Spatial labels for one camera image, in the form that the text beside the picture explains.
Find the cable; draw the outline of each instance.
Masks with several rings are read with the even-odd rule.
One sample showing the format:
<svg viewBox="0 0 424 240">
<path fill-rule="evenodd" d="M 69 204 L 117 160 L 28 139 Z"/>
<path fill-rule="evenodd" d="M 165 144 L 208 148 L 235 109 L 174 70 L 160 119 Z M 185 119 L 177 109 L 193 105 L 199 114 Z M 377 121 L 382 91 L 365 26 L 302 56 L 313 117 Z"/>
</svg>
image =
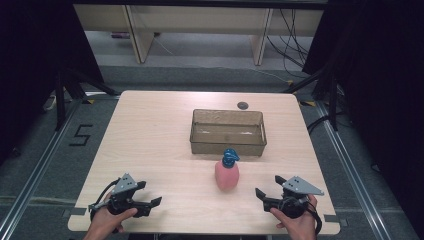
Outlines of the cable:
<svg viewBox="0 0 424 240">
<path fill-rule="evenodd" d="M 299 42 L 297 41 L 296 25 L 295 25 L 295 21 L 296 21 L 296 10 L 294 10 L 294 9 L 292 9 L 292 21 L 293 21 L 293 24 L 292 24 L 292 26 L 293 26 L 293 28 L 292 28 L 293 29 L 293 31 L 292 31 L 293 40 L 296 43 L 297 50 L 298 50 L 298 53 L 299 53 L 299 57 L 302 59 L 302 62 L 305 63 L 306 57 L 304 56 L 302 50 L 304 50 L 305 52 L 308 52 L 308 51 L 306 51 L 306 49 L 304 49 L 299 44 Z"/>
<path fill-rule="evenodd" d="M 269 36 L 267 36 L 267 39 L 268 39 L 269 43 L 271 44 L 271 46 L 277 51 L 277 53 L 279 53 L 279 54 L 281 54 L 283 56 L 283 66 L 284 66 L 284 69 L 286 70 L 286 72 L 288 74 L 290 74 L 291 76 L 293 76 L 293 77 L 305 78 L 305 77 L 302 77 L 302 76 L 298 76 L 296 74 L 293 74 L 293 73 L 291 73 L 287 69 L 287 67 L 286 67 L 286 58 L 289 59 L 290 61 L 292 61 L 293 63 L 295 63 L 296 65 L 298 65 L 301 68 L 303 68 L 303 65 L 301 63 L 299 63 L 298 61 L 296 61 L 294 58 L 292 58 L 289 55 L 287 55 L 285 52 L 281 51 L 277 46 L 275 46 L 274 43 L 269 38 Z"/>
<path fill-rule="evenodd" d="M 293 40 L 295 41 L 295 43 L 296 43 L 296 46 L 297 46 L 297 49 L 296 49 L 296 51 L 300 51 L 300 52 L 302 52 L 300 49 L 302 49 L 306 54 L 308 54 L 308 51 L 305 49 L 305 48 L 303 48 L 300 44 L 299 44 L 299 42 L 297 41 L 297 35 L 296 35 L 296 25 L 295 25 L 295 20 L 296 20 L 296 10 L 295 9 L 292 9 L 292 29 L 293 30 L 291 30 L 290 29 L 290 27 L 289 27 L 289 24 L 287 23 L 287 20 L 286 20 L 286 18 L 284 17 L 284 13 L 283 13 L 283 11 L 282 11 L 282 9 L 280 9 L 280 13 L 281 13 L 281 16 L 283 17 L 283 20 L 284 20 L 284 22 L 285 22 L 285 24 L 286 24 L 286 26 L 287 26 L 287 29 L 289 30 L 289 33 L 290 33 L 290 37 L 293 37 Z"/>
<path fill-rule="evenodd" d="M 293 41 L 295 42 L 296 46 L 297 46 L 297 53 L 299 55 L 300 61 L 302 61 L 302 64 L 305 64 L 305 57 L 300 53 L 299 51 L 299 46 L 300 44 L 297 42 L 297 38 L 296 38 L 296 25 L 295 25 L 295 20 L 296 20 L 296 10 L 292 9 L 292 30 L 289 29 L 290 31 L 290 36 L 293 38 Z"/>
<path fill-rule="evenodd" d="M 321 228 L 322 228 L 322 221 L 314 205 L 312 205 L 312 203 L 310 202 L 308 202 L 308 204 L 314 209 L 314 210 L 311 210 L 309 208 L 306 208 L 306 211 L 308 211 L 315 218 L 315 221 L 317 221 L 317 227 L 315 228 L 315 235 L 318 236 L 318 233 L 321 231 Z"/>
<path fill-rule="evenodd" d="M 286 40 L 284 40 L 283 39 L 283 37 L 282 36 L 279 36 L 280 37 L 280 40 L 285 44 L 285 45 L 288 45 L 288 43 L 286 42 Z M 294 48 L 294 47 L 292 47 L 292 46 L 290 46 L 289 45 L 289 48 L 291 49 L 291 50 L 293 50 L 293 51 L 299 51 L 299 49 L 296 49 L 296 48 Z M 308 52 L 303 52 L 303 51 L 301 51 L 300 50 L 300 52 L 302 53 L 302 54 L 308 54 Z"/>
<path fill-rule="evenodd" d="M 103 190 L 103 192 L 100 194 L 99 198 L 97 199 L 97 201 L 96 201 L 96 203 L 95 203 L 94 205 L 99 204 L 99 202 L 100 202 L 100 201 L 102 200 L 102 198 L 103 198 L 103 195 L 105 195 L 106 191 L 107 191 L 110 187 L 112 187 L 112 186 L 116 185 L 116 184 L 119 182 L 119 180 L 121 180 L 121 178 L 118 178 L 118 179 L 116 179 L 115 181 L 113 181 L 113 182 L 109 183 L 109 185 L 107 185 L 107 187 L 106 187 L 106 188 Z"/>
<path fill-rule="evenodd" d="M 342 114 L 345 114 L 345 112 L 344 111 L 340 111 L 340 112 L 337 112 L 336 113 L 336 115 L 342 115 Z M 308 129 L 308 132 L 309 132 L 309 135 L 311 135 L 311 133 L 312 133 L 312 131 L 320 124 L 320 123 L 322 123 L 322 122 L 324 122 L 324 121 L 326 121 L 326 120 L 329 120 L 330 119 L 330 116 L 329 115 L 325 115 L 325 116 L 322 116 L 322 117 L 320 117 L 320 118 L 318 118 L 317 120 L 315 120 L 313 123 L 311 123 L 311 124 L 309 124 L 308 125 L 308 127 L 307 127 L 307 129 Z"/>
</svg>

